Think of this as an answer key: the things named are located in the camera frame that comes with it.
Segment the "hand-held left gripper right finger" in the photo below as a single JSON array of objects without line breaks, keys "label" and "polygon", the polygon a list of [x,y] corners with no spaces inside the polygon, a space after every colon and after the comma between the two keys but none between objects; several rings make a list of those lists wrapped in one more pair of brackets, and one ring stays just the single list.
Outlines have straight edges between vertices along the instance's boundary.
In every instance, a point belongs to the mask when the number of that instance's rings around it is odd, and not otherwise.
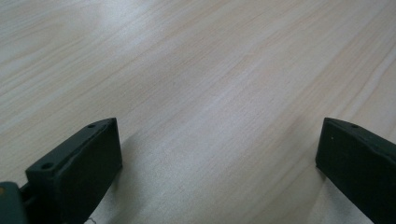
[{"label": "hand-held left gripper right finger", "polygon": [[316,165],[374,224],[396,224],[396,145],[361,126],[323,120]]}]

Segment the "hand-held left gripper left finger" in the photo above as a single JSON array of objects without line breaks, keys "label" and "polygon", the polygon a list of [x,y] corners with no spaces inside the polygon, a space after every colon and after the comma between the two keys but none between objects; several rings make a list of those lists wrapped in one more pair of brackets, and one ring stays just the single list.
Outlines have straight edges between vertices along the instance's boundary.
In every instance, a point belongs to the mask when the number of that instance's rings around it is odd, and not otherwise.
[{"label": "hand-held left gripper left finger", "polygon": [[33,224],[83,224],[122,167],[117,120],[91,123],[33,163],[22,188]]}]

